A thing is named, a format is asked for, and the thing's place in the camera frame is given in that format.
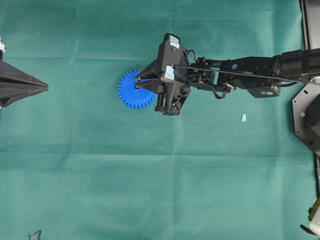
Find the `plastic gear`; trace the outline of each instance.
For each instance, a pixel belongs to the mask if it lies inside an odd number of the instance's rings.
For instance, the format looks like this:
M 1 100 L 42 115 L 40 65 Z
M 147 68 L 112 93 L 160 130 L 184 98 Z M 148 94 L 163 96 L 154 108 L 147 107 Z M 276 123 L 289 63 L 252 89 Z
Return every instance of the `plastic gear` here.
M 140 70 L 127 72 L 119 81 L 118 94 L 122 102 L 132 109 L 147 108 L 156 98 L 156 94 L 142 87 L 136 87 L 136 76 Z

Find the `green cloth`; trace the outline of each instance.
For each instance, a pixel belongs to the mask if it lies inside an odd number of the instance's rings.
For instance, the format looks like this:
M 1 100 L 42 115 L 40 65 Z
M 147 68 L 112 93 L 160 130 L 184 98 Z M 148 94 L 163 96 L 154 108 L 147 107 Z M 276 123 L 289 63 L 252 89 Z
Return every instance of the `green cloth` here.
M 0 111 L 1 239 L 310 238 L 299 225 L 315 198 L 313 156 L 291 103 L 302 84 L 269 99 L 192 89 L 175 117 L 117 93 L 165 33 L 214 59 L 303 48 L 298 0 L 0 4 L 3 60 L 49 84 Z

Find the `metal bracket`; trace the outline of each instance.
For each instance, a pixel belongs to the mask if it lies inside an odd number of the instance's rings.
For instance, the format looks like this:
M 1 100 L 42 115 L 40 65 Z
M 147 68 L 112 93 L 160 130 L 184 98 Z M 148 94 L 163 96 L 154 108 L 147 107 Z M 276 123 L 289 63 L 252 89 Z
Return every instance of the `metal bracket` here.
M 292 100 L 295 135 L 315 154 L 320 156 L 320 136 L 305 126 L 307 107 L 320 94 L 320 86 L 307 84 Z

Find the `black cable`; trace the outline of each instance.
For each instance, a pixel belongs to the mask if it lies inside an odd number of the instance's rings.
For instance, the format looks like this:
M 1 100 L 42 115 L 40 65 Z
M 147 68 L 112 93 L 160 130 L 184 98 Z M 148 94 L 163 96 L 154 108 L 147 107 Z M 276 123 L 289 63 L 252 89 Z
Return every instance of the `black cable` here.
M 291 86 L 296 85 L 296 84 L 297 84 L 297 82 L 291 82 L 291 83 L 288 83 L 288 84 L 281 84 L 280 87 L 286 88 L 286 87 L 291 87 Z
M 275 79 L 275 80 L 280 80 L 280 81 L 302 83 L 299 80 L 287 79 L 287 78 L 276 77 L 276 76 L 263 76 L 263 75 L 240 73 L 240 72 L 234 72 L 234 71 L 223 71 L 223 70 L 216 70 L 216 69 L 211 69 L 211 68 L 205 69 L 205 68 L 197 68 L 197 67 L 192 67 L 192 66 L 181 66 L 181 65 L 174 65 L 174 67 L 183 68 L 183 69 L 193 69 L 193 70 L 198 70 L 198 71 L 217 72 L 217 73 L 222 73 L 222 74 L 231 74 L 231 75 L 236 75 L 236 76 L 246 76 L 246 77 L 262 78 L 262 79 Z M 320 83 L 316 83 L 316 82 L 308 82 L 308 83 L 320 86 Z
M 194 50 L 189 50 L 186 52 L 186 59 L 189 62 L 188 56 L 190 53 L 193 53 L 193 59 L 197 63 L 198 62 L 198 56 L 196 55 L 196 52 Z
M 217 94 L 217 92 L 216 92 L 215 89 L 212 89 L 212 92 L 213 92 L 213 95 L 215 96 L 215 98 L 217 98 L 217 99 L 224 99 L 225 96 L 226 96 L 227 93 L 228 93 L 228 92 L 225 90 L 225 91 L 222 92 L 222 95 L 219 96 L 219 95 Z

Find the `black robotic arm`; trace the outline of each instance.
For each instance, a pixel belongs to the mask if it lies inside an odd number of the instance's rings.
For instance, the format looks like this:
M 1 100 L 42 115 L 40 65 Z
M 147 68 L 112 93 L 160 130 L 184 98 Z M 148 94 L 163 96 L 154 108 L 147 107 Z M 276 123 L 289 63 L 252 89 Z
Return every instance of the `black robotic arm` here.
M 189 63 L 190 53 L 193 63 Z M 247 90 L 255 98 L 270 98 L 279 96 L 281 87 L 299 82 L 319 85 L 313 82 L 319 75 L 320 48 L 273 57 L 213 60 L 197 57 L 195 51 L 181 45 L 178 36 L 167 33 L 157 59 L 136 77 L 136 85 L 158 95 L 156 112 L 172 116 L 180 114 L 191 87 L 213 92 L 217 99 L 236 88 Z

